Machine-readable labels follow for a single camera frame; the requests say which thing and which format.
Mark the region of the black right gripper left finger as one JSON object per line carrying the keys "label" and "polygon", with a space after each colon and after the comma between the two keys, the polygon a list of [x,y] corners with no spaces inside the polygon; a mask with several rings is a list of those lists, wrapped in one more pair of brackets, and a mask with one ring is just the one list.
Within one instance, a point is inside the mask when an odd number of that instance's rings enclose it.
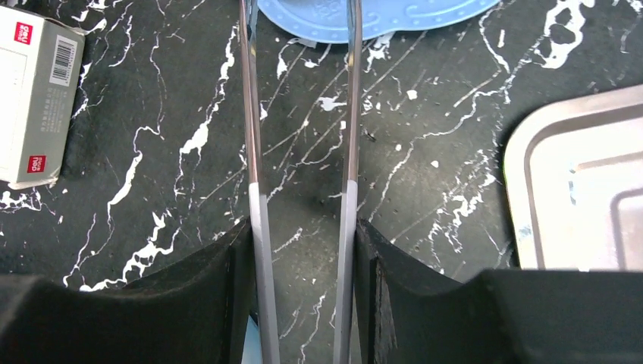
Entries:
{"label": "black right gripper left finger", "polygon": [[1,277],[3,363],[239,363],[254,294],[251,225],[118,290]]}

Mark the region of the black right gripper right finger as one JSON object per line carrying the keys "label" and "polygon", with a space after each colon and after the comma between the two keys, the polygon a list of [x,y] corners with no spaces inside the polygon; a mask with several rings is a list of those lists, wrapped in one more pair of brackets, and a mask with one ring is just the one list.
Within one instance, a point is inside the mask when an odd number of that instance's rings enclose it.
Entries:
{"label": "black right gripper right finger", "polygon": [[364,363],[640,363],[642,276],[486,269],[460,283],[356,226]]}

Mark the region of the silver metal tongs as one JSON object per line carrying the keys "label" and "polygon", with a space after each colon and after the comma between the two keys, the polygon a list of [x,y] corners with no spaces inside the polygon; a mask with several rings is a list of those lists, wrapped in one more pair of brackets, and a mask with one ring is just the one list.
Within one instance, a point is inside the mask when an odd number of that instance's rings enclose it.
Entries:
{"label": "silver metal tongs", "polygon": [[[240,46],[243,76],[243,103],[246,154],[249,172],[249,212],[256,264],[259,304],[259,336],[263,363],[279,363],[280,351],[274,275],[268,222],[268,197],[262,186],[262,150],[259,95],[256,73],[256,1],[240,2]],[[334,362],[350,362],[353,314],[353,254],[357,222],[359,169],[360,74],[362,56],[362,3],[347,2],[348,25],[348,115],[343,132],[346,143],[340,209],[340,237],[337,267],[337,299],[334,324]]]}

